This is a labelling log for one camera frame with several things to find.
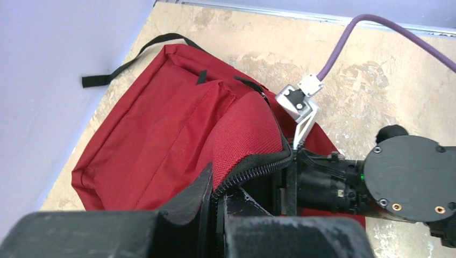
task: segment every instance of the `metal bracket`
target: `metal bracket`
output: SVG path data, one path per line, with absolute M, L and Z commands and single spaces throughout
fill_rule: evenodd
M 292 85 L 287 85 L 279 94 L 275 96 L 277 102 L 286 110 L 287 113 L 298 123 L 296 126 L 295 136 L 293 138 L 293 149 L 297 150 L 298 146 L 309 135 L 310 130 L 317 120 L 321 109 L 309 96 L 313 96 L 323 87 L 321 83 L 314 81 L 316 87 L 311 86 L 308 90 L 303 91 L 302 82 L 300 89 L 296 90 Z

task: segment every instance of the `black webbing strap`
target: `black webbing strap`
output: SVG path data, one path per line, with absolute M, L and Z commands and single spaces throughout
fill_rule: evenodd
M 109 75 L 95 75 L 95 76 L 86 76 L 82 77 L 82 87 L 83 88 L 88 88 L 88 87 L 95 87 L 95 86 L 103 86 L 103 85 L 108 85 L 111 83 L 111 81 L 116 78 L 117 75 L 119 75 L 123 70 L 128 68 L 131 64 L 133 64 L 139 57 L 139 55 L 148 47 L 151 45 L 161 43 L 161 42 L 166 42 L 169 40 L 174 40 L 174 39 L 183 39 L 187 43 L 187 45 L 191 47 L 195 47 L 201 51 L 204 51 L 202 48 L 200 48 L 196 43 L 193 41 L 189 40 L 188 38 L 177 34 L 177 33 L 168 33 L 168 34 L 163 34 L 160 35 L 153 40 L 149 41 L 149 43 L 145 44 L 144 47 L 141 48 L 139 51 L 138 55 L 131 61 L 121 65 L 119 68 L 117 68 L 112 74 Z
M 266 103 L 268 103 L 268 105 L 270 106 L 269 104 L 269 100 L 268 98 L 266 97 L 265 93 L 264 93 L 264 90 L 261 86 L 259 86 L 258 84 L 256 84 L 255 82 L 252 82 L 248 79 L 245 79 L 245 78 L 241 78 L 239 76 L 235 76 L 234 77 L 236 80 L 242 82 L 243 84 L 249 86 L 250 88 L 252 88 L 254 91 L 258 92 L 262 97 L 263 99 L 266 101 Z
M 207 70 L 202 70 L 199 73 L 198 81 L 196 81 L 196 85 L 205 83 L 207 76 L 208 76 L 208 71 Z

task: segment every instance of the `backpack strap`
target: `backpack strap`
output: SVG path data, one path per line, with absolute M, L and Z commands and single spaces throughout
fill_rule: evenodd
M 141 48 L 141 50 L 139 51 L 138 55 L 131 61 L 121 65 L 119 68 L 117 68 L 112 74 L 108 74 L 108 75 L 94 75 L 94 76 L 86 76 L 86 77 L 82 77 L 82 87 L 83 88 L 88 88 L 88 87 L 95 87 L 95 86 L 103 86 L 103 85 L 108 85 L 111 83 L 112 80 L 114 80 L 114 78 L 117 77 L 117 75 L 119 75 L 123 70 L 125 70 L 126 68 L 128 68 L 131 64 L 133 64 L 139 57 L 139 55 L 148 47 L 150 47 L 151 45 L 154 45 L 154 44 L 157 44 L 157 43 L 161 43 L 161 42 L 166 42 L 166 41 L 170 41 L 170 40 L 174 40 L 174 39 L 183 39 L 185 40 L 185 42 L 187 43 L 187 45 L 191 46 L 191 47 L 194 47 L 194 48 L 197 48 L 201 51 L 204 51 L 202 48 L 200 48 L 200 46 L 198 46 L 196 43 L 194 43 L 193 41 L 191 41 L 190 39 L 180 35 L 180 34 L 177 34 L 177 33 L 168 33 L 168 34 L 163 34 L 163 35 L 160 35 L 156 38 L 154 38 L 153 40 L 149 41 L 149 43 L 145 44 L 144 47 Z

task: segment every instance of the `backpack zipper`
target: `backpack zipper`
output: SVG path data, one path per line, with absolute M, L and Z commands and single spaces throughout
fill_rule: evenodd
M 219 249 L 217 243 L 216 243 L 216 234 L 217 234 L 217 217 L 218 217 L 218 200 L 223 197 L 223 195 L 232 187 L 235 187 L 239 185 L 242 182 L 260 177 L 260 176 L 265 176 L 272 174 L 276 171 L 282 170 L 286 167 L 288 167 L 293 160 L 293 152 L 291 153 L 291 156 L 280 160 L 273 162 L 271 164 L 259 166 L 256 168 L 252 168 L 240 173 L 237 173 L 236 175 L 233 176 L 228 176 L 221 185 L 217 187 L 217 189 L 212 193 L 211 195 L 211 239 L 215 242 L 211 243 L 213 247 L 215 247 L 215 257 L 224 257 L 224 254 L 222 251 Z

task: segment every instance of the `marble surface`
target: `marble surface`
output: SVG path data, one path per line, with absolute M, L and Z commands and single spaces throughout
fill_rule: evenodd
M 344 27 L 291 18 L 157 3 L 126 61 L 155 36 L 181 33 L 274 92 L 323 67 Z M 456 41 L 423 37 L 452 60 Z M 160 46 L 109 86 L 42 210 L 82 210 L 70 186 L 71 170 L 115 102 Z M 315 97 L 318 122 L 350 159 L 363 159 L 379 128 L 401 124 L 411 134 L 456 145 L 456 74 L 402 36 L 356 28 Z M 377 257 L 456 257 L 421 224 L 367 220 Z

